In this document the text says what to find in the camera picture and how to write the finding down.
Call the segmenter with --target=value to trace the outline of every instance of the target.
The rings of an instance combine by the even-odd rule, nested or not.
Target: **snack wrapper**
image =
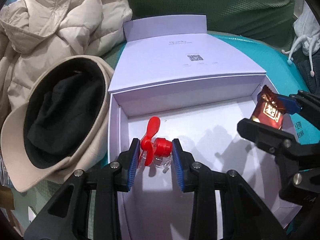
[[[286,113],[284,105],[266,85],[262,88],[260,99],[254,109],[251,120],[260,122],[276,129],[281,129],[283,115]]]

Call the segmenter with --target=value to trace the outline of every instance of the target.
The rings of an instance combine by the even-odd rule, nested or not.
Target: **toy fan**
[[[154,158],[154,155],[158,157],[168,157],[172,151],[172,142],[167,141],[165,138],[156,138],[154,142],[152,142],[153,136],[159,131],[160,128],[160,118],[157,116],[153,116],[149,119],[147,132],[145,136],[140,141],[141,150],[145,151],[146,161],[144,163],[145,166],[149,166]]]

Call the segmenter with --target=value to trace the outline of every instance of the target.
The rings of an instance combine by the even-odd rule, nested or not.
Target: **open cardboard box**
[[[156,137],[178,138],[214,171],[238,171],[286,226],[300,207],[278,196],[272,155],[236,131],[250,118],[263,85],[276,88],[253,60],[206,34],[205,16],[163,16],[124,25],[127,45],[111,81],[108,160],[141,139],[150,117],[161,119]],[[285,115],[283,130],[295,134]],[[223,237],[219,192],[218,238]],[[182,193],[174,167],[141,167],[129,193],[118,194],[123,239],[188,239],[193,193]]]

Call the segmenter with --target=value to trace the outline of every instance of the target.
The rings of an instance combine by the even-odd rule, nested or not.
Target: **metal screw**
[[[269,149],[269,152],[270,152],[271,154],[273,154],[273,153],[276,152],[276,149],[275,149],[274,147],[271,147],[271,148]]]
[[[293,176],[293,183],[295,185],[299,185],[302,181],[302,175],[300,173],[296,173],[294,176]]]
[[[110,167],[113,168],[113,169],[117,169],[119,168],[120,166],[120,163],[119,162],[112,162],[110,163]]]
[[[283,141],[283,145],[284,147],[289,148],[291,146],[291,141],[289,139],[285,139]]]
[[[229,174],[231,177],[237,176],[237,172],[236,172],[235,170],[230,170],[230,171],[228,171],[228,174]]]
[[[76,177],[80,177],[80,176],[83,174],[83,170],[76,170],[73,174],[74,174]]]
[[[192,164],[192,167],[194,167],[195,169],[199,169],[199,168],[201,168],[201,166],[202,166],[202,164],[200,162],[194,162]]]

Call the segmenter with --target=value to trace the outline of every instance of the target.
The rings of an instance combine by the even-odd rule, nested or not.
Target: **white jacket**
[[[54,62],[101,56],[124,39],[128,0],[17,0],[0,12],[0,128]]]

